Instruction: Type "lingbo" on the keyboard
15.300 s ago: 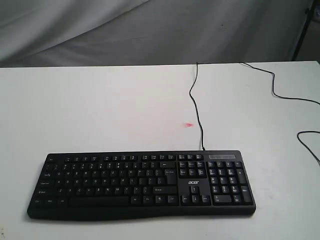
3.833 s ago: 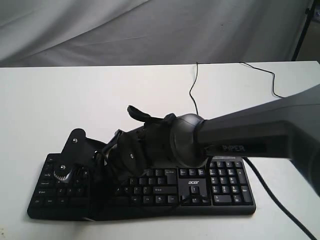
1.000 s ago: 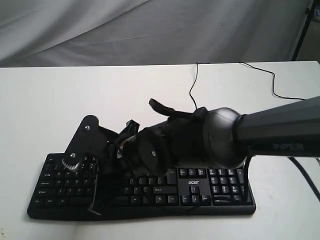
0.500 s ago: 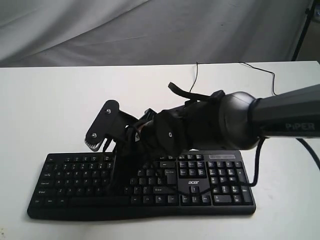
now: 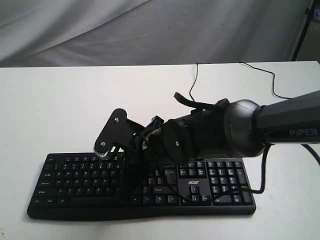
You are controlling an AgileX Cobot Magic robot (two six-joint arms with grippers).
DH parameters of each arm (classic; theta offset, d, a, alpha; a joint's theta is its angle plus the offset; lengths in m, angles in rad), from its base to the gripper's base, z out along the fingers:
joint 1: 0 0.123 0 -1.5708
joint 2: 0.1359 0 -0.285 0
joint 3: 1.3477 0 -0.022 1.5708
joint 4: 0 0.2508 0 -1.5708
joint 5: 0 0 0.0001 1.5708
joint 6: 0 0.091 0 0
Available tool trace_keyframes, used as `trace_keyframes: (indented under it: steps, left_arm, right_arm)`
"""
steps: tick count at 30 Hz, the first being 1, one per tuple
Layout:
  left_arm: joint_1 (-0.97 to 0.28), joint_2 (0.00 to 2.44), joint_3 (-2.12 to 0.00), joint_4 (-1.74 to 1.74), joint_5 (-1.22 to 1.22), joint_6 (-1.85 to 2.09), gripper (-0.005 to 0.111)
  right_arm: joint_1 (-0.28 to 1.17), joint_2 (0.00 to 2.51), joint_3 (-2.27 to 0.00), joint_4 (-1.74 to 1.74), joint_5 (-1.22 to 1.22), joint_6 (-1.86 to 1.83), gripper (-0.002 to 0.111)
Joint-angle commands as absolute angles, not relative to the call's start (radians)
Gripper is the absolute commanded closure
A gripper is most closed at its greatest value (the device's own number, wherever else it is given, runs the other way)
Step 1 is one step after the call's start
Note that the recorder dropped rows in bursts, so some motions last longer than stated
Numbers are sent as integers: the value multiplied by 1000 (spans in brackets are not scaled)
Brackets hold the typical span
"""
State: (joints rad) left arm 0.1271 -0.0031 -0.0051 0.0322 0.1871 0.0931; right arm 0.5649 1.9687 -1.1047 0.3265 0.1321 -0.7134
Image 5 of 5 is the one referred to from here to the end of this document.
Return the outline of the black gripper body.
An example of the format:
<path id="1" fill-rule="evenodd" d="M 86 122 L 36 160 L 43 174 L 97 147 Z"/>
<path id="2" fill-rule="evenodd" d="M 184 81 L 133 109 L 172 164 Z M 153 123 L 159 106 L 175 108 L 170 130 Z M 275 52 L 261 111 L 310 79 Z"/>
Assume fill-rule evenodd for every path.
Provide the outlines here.
<path id="1" fill-rule="evenodd" d="M 124 175 L 149 175 L 156 165 L 153 163 L 152 149 L 148 146 L 148 134 L 157 130 L 164 124 L 159 116 L 154 116 L 151 122 L 143 125 L 128 119 L 119 117 L 122 127 L 121 140 L 124 143 Z"/>

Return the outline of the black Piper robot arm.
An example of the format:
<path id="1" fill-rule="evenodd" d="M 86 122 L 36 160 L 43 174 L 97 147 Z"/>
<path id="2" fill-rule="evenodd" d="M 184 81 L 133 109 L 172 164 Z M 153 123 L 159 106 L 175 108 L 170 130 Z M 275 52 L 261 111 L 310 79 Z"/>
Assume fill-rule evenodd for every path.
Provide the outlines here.
<path id="1" fill-rule="evenodd" d="M 252 158 L 269 145 L 320 141 L 318 91 L 271 105 L 248 99 L 208 104 L 180 93 L 174 98 L 191 113 L 133 135 L 135 149 L 125 154 L 128 173 L 147 176 L 156 168 L 186 166 L 198 158 Z"/>

